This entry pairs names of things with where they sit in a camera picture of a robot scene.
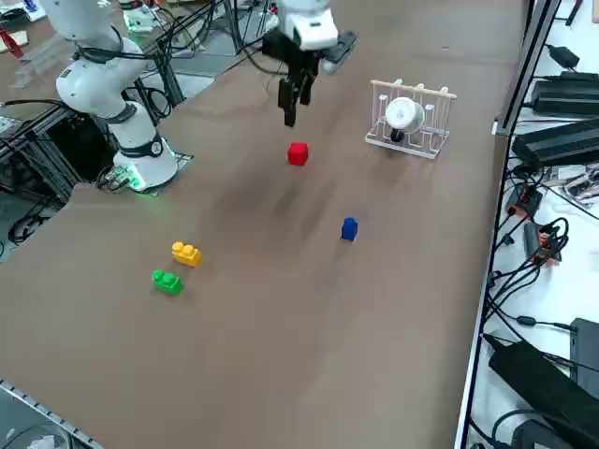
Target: green lego brick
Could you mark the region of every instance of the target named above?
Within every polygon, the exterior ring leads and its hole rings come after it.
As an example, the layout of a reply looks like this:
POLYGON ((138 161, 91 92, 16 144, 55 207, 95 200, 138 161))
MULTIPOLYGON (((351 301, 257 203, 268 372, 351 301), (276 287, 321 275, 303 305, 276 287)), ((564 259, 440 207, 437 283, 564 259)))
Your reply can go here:
POLYGON ((170 295, 179 295, 183 290, 183 282, 178 276, 172 273, 165 273, 162 269, 154 271, 152 276, 153 284, 158 289, 170 295))

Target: brown table surface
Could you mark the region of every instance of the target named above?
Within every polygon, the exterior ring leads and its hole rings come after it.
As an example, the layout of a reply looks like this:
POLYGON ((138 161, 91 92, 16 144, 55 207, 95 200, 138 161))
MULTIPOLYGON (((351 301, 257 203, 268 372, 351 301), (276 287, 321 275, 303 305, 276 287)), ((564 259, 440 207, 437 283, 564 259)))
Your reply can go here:
POLYGON ((293 129, 276 81, 227 72, 161 125, 195 156, 165 193, 82 186, 0 268, 0 375, 107 448, 450 447, 522 3, 337 1, 360 43, 293 129), (396 78, 459 97, 435 161, 364 143, 370 80, 396 78), (176 240, 199 268, 173 262, 176 240))

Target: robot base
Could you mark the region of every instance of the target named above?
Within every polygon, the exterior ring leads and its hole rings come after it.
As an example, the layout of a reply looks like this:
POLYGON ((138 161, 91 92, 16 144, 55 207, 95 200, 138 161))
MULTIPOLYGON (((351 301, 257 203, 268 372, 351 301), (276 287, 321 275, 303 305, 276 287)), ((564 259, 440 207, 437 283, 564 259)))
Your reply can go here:
POLYGON ((123 167, 129 173, 129 188, 143 192, 150 187, 164 184, 177 174, 177 158, 167 142, 162 139, 164 150, 158 157, 127 157, 120 152, 114 156, 115 167, 123 167))

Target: red block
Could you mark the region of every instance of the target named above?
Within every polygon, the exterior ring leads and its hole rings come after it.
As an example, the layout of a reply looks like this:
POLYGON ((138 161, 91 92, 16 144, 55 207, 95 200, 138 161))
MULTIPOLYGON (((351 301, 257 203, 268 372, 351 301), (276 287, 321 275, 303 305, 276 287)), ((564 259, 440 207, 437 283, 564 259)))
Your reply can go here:
POLYGON ((287 159, 292 166, 305 166, 308 162, 308 144, 293 142, 287 151, 287 159))

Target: blue block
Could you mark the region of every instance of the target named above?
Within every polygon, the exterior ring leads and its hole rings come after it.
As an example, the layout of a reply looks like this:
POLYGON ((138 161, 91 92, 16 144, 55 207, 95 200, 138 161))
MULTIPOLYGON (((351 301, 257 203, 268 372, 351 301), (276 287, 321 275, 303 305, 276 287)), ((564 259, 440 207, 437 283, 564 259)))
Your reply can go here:
POLYGON ((343 240, 354 241, 358 234, 358 222, 352 218, 347 217, 343 220, 343 226, 341 228, 341 238, 343 240))

